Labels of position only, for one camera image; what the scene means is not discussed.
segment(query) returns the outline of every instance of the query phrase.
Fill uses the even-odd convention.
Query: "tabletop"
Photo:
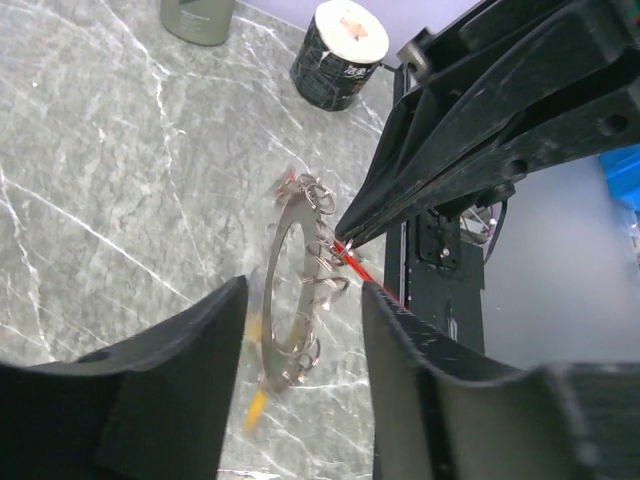
[[[215,48],[166,32],[153,1],[3,0],[0,34],[0,359],[20,365],[72,361],[264,266],[265,192],[288,165],[335,192],[335,225],[391,108],[382,69],[347,111],[310,106],[288,76],[303,32],[241,4]],[[380,276],[383,246],[364,252]],[[315,316],[319,365],[251,434],[243,351],[219,478],[370,478],[359,290]]]

